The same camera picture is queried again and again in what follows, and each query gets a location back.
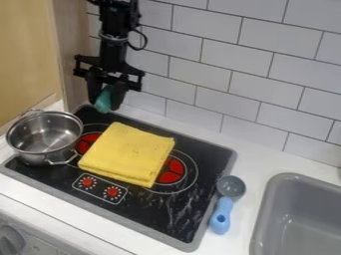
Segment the folded yellow cloth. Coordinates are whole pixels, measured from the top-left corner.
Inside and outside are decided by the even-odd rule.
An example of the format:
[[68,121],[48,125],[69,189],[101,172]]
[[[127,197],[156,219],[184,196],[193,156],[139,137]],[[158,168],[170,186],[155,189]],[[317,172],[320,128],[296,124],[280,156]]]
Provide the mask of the folded yellow cloth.
[[152,187],[173,147],[173,138],[113,123],[78,166],[99,175]]

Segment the wooden cabinet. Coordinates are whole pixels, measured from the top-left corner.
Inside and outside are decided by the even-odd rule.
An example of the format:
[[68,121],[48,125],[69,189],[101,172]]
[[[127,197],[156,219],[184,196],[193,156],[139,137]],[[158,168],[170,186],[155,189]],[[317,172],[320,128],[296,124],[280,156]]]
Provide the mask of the wooden cabinet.
[[72,74],[88,53],[86,12],[86,0],[1,1],[0,126],[47,98],[70,110],[86,99]]

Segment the gray sink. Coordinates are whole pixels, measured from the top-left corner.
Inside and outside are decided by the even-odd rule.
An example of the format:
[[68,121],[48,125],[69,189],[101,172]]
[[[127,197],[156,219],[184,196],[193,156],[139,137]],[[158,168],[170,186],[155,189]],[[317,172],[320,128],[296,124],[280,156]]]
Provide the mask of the gray sink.
[[296,173],[272,177],[250,255],[340,255],[341,187]]

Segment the blue utensil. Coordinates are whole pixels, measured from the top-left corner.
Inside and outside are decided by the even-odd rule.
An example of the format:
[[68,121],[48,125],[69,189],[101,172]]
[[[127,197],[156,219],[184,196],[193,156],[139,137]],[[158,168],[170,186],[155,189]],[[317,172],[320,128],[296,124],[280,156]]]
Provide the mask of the blue utensil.
[[234,201],[239,199],[246,191],[245,183],[236,176],[224,176],[216,184],[219,198],[215,211],[209,220],[209,225],[217,234],[224,234],[230,226],[229,215]]

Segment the metal pot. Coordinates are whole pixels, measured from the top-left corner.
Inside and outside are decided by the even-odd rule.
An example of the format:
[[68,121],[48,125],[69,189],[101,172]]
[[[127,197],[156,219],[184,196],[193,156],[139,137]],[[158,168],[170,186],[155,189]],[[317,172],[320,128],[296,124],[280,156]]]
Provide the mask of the metal pot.
[[24,163],[55,165],[77,156],[75,147],[82,132],[83,123],[74,115],[35,111],[15,122],[6,139]]

